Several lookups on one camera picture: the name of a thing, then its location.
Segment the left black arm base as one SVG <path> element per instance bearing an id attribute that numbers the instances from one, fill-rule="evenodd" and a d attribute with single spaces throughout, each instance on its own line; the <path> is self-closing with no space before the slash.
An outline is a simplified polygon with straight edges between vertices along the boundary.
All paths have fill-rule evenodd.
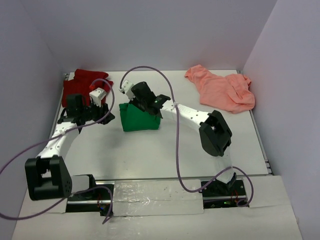
<path id="1" fill-rule="evenodd" d="M 114 182 L 96 181 L 91 175 L 89 177 L 89 188 L 93 190 L 78 193 L 67 199 L 66 213 L 99 213 L 101 217 L 112 216 L 113 211 L 109 208 L 111 205 L 110 192 L 114 193 Z"/>

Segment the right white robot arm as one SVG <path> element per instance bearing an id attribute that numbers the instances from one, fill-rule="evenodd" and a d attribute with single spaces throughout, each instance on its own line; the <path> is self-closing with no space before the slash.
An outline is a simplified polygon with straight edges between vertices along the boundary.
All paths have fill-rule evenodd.
<path id="1" fill-rule="evenodd" d="M 175 158 L 178 178 L 181 178 L 179 166 L 180 125 L 185 125 L 199 133 L 202 149 L 214 157 L 217 190 L 227 196 L 235 189 L 237 174 L 233 170 L 230 157 L 232 131 L 223 115 L 214 110 L 204 112 L 177 103 L 169 96 L 156 96 L 145 81 L 134 84 L 124 81 L 121 92 L 129 98 L 129 103 L 151 116 L 176 122 Z"/>

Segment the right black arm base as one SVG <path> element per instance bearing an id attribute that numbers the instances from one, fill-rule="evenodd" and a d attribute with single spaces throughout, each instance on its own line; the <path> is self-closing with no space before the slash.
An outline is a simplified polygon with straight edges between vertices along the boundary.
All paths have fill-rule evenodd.
<path id="1" fill-rule="evenodd" d="M 222 183 L 213 181 L 200 192 L 204 209 L 236 208 L 247 203 L 247 194 L 241 179 L 237 179 L 230 189 L 224 188 Z"/>

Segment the green t shirt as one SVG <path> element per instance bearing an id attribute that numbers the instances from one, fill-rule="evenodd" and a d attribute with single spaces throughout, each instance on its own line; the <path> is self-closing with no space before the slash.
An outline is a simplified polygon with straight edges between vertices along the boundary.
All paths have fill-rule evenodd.
<path id="1" fill-rule="evenodd" d="M 119 111 L 124 132 L 158 130 L 160 127 L 160 117 L 143 112 L 132 104 L 119 104 Z"/>

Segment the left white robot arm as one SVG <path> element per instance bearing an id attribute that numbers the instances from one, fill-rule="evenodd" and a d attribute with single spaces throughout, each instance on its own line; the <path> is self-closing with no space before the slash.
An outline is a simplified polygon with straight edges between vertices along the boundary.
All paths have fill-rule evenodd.
<path id="1" fill-rule="evenodd" d="M 101 88 L 91 91 L 89 105 L 79 93 L 66 97 L 67 106 L 60 113 L 52 139 L 37 157 L 25 162 L 31 200 L 68 198 L 71 195 L 73 183 L 64 158 L 84 125 L 90 121 L 106 125 L 115 118 L 106 103 L 106 95 Z"/>

